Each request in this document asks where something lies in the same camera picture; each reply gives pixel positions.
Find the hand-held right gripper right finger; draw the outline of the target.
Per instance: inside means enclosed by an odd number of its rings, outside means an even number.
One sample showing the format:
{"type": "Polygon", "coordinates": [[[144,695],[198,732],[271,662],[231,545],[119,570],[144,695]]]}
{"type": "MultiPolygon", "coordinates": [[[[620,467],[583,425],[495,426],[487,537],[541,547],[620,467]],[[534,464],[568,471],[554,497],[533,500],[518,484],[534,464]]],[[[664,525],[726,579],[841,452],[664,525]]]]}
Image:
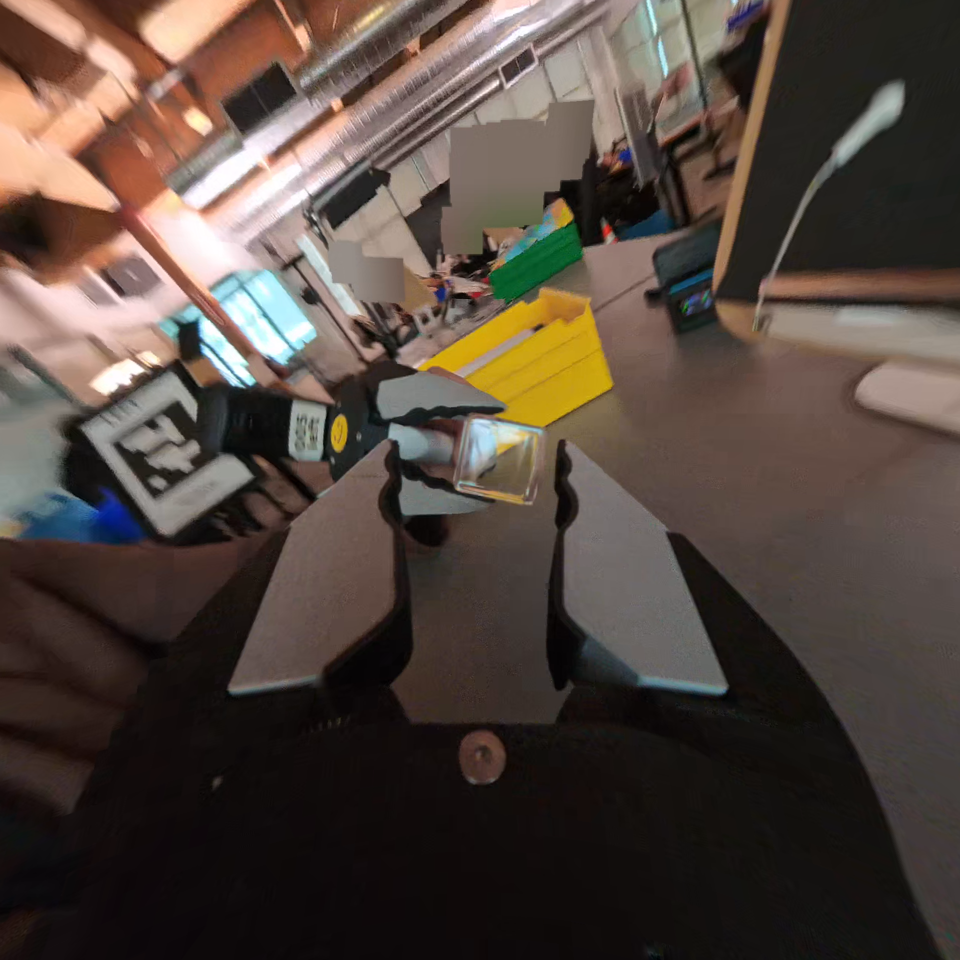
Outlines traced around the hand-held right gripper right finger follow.
{"type": "Polygon", "coordinates": [[[555,491],[546,627],[554,688],[725,696],[729,681],[666,525],[567,440],[555,491]]]}

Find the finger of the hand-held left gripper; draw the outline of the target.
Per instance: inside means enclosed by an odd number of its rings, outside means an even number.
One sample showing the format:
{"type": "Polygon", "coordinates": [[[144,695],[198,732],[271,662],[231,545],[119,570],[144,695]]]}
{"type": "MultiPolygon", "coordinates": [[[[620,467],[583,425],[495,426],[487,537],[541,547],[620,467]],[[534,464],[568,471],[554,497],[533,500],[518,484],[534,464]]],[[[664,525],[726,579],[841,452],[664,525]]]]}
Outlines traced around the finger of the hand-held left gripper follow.
{"type": "Polygon", "coordinates": [[[430,472],[455,466],[459,441],[452,435],[394,423],[390,425],[390,441],[400,461],[398,503],[403,518],[453,517],[489,509],[488,499],[464,494],[446,476],[430,472]]]}
{"type": "Polygon", "coordinates": [[[507,404],[444,370],[414,370],[382,380],[375,388],[378,417],[397,425],[426,425],[472,414],[496,416],[507,404]]]}

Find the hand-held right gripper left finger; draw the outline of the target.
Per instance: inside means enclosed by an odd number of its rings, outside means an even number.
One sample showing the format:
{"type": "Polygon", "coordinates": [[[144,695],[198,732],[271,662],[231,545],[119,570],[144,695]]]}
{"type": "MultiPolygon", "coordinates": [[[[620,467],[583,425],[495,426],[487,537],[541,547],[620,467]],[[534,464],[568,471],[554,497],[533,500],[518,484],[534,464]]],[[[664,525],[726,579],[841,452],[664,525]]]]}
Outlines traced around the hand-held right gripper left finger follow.
{"type": "Polygon", "coordinates": [[[227,692],[389,688],[413,653],[397,448],[382,441],[285,534],[227,692]]]}

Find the clear acrylic cube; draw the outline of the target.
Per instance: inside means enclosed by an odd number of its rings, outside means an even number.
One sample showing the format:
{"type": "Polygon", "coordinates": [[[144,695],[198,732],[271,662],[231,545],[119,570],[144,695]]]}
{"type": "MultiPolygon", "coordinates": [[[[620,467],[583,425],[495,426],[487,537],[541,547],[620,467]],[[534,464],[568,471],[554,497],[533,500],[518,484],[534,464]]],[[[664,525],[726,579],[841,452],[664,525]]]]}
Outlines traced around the clear acrylic cube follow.
{"type": "Polygon", "coordinates": [[[546,462],[546,441],[543,427],[471,414],[462,427],[454,490],[466,497],[532,505],[546,462]]]}

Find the person's left hand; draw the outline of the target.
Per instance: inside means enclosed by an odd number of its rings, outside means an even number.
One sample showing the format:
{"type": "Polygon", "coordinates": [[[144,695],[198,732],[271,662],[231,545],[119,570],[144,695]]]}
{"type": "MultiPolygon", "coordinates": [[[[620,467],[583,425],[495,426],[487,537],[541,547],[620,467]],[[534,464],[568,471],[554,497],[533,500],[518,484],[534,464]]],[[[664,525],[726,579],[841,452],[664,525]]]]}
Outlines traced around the person's left hand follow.
{"type": "Polygon", "coordinates": [[[2,539],[2,819],[73,810],[147,674],[268,542],[2,539]]]}

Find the window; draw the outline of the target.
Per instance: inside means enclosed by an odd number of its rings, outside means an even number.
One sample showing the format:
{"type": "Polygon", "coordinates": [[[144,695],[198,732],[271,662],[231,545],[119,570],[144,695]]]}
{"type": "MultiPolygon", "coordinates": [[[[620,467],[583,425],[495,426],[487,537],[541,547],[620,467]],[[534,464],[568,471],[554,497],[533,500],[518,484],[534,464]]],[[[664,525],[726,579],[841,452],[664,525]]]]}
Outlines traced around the window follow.
{"type": "MultiPolygon", "coordinates": [[[[317,330],[282,282],[270,271],[244,270],[215,284],[212,294],[260,354],[287,366],[317,337],[317,330]]],[[[178,341],[183,328],[197,326],[199,350],[225,381],[233,386],[252,386],[248,362],[214,323],[196,305],[162,319],[160,329],[178,341]]]]}

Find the yellow plastic bin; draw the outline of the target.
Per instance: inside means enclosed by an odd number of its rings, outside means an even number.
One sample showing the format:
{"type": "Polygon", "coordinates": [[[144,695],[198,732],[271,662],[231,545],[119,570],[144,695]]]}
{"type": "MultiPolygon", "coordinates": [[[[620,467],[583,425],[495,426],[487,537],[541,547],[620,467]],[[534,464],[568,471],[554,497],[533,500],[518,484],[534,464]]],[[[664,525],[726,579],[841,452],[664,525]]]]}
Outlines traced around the yellow plastic bin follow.
{"type": "Polygon", "coordinates": [[[502,418],[536,427],[556,423],[614,386],[592,300],[547,287],[420,368],[443,369],[465,379],[505,405],[502,418]]]}

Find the green plastic bin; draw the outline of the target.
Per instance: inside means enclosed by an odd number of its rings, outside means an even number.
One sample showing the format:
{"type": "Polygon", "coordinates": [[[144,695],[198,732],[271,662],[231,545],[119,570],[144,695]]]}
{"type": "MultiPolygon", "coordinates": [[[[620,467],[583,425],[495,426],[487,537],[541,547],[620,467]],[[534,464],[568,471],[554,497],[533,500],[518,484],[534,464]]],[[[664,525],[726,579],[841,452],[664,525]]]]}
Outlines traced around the green plastic bin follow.
{"type": "Polygon", "coordinates": [[[540,286],[583,258],[576,222],[536,238],[500,266],[490,270],[488,285],[492,296],[509,303],[540,286]]]}

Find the blue cloth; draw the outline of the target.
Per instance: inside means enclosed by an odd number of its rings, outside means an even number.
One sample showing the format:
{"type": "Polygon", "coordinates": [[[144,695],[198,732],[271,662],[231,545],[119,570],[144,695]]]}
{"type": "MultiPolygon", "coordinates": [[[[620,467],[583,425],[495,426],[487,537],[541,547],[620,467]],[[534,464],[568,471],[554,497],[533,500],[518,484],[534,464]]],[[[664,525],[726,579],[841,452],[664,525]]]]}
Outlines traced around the blue cloth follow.
{"type": "Polygon", "coordinates": [[[24,541],[127,546],[146,540],[134,515],[109,490],[90,504],[65,491],[48,491],[11,519],[24,541]]]}

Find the small dark device with screen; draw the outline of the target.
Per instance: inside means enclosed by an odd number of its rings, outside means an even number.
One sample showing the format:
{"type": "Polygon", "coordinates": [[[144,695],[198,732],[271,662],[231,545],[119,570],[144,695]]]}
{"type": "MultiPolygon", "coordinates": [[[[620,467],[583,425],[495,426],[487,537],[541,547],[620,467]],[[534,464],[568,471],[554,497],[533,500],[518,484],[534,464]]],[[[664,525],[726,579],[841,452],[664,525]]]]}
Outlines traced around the small dark device with screen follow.
{"type": "Polygon", "coordinates": [[[653,252],[655,284],[644,291],[644,300],[666,309],[677,334],[717,320],[713,285],[721,233],[722,221],[714,219],[653,252]]]}

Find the wooden book stand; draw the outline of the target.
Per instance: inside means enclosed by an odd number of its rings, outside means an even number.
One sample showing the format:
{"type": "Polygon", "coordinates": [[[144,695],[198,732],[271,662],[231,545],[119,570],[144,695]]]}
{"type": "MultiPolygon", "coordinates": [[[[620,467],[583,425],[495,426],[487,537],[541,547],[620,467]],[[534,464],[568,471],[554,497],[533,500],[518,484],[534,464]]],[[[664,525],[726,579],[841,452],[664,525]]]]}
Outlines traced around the wooden book stand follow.
{"type": "Polygon", "coordinates": [[[861,408],[957,438],[959,4],[770,8],[714,268],[721,323],[875,361],[861,408]]]}

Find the silver ventilation duct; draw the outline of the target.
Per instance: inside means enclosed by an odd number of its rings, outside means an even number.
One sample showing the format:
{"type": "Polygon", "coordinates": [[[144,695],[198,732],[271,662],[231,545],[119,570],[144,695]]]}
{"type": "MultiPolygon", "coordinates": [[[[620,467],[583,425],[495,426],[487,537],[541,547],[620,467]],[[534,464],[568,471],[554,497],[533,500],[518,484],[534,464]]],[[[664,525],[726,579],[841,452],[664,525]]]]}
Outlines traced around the silver ventilation duct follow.
{"type": "Polygon", "coordinates": [[[371,90],[319,123],[321,94],[290,102],[246,139],[223,135],[165,178],[194,210],[225,203],[222,217],[244,232],[262,213],[282,217],[308,198],[338,191],[372,165],[387,169],[542,69],[558,102],[595,101],[595,139],[622,132],[617,70],[605,33],[611,2],[491,3],[371,90]]]}

